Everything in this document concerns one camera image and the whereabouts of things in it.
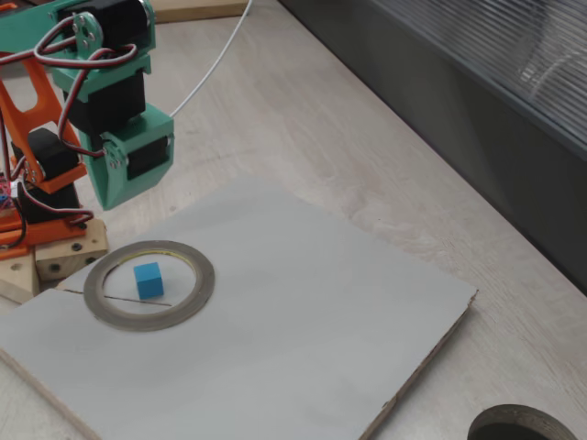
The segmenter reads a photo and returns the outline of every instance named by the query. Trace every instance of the white board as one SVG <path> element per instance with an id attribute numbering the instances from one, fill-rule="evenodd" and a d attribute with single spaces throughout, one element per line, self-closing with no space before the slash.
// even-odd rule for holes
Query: white board
<path id="1" fill-rule="evenodd" d="M 143 239 L 181 241 L 215 267 L 211 300 L 184 324 L 119 331 L 65 291 L 0 320 L 4 358 L 96 438 L 358 439 L 475 293 L 252 178 Z"/>

